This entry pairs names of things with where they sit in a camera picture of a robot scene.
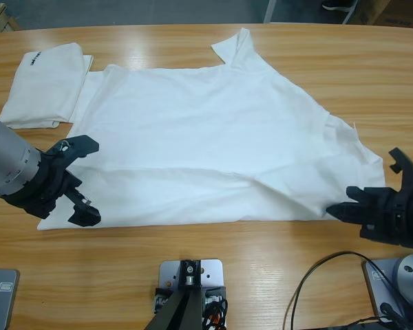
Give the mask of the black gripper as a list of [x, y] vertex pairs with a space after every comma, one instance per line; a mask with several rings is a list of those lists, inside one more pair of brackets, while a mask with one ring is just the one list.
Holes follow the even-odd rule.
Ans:
[[77, 156], [42, 156], [36, 175], [21, 190], [4, 195], [3, 199], [30, 215], [45, 219], [55, 209], [56, 200], [65, 195], [74, 204], [74, 213], [68, 221], [80, 227], [95, 226], [100, 223], [99, 211], [77, 191], [81, 181], [67, 171], [77, 159]]
[[344, 223], [361, 225], [361, 238], [413, 248], [413, 192], [348, 186], [346, 194], [358, 203], [329, 206], [326, 208], [329, 215]]

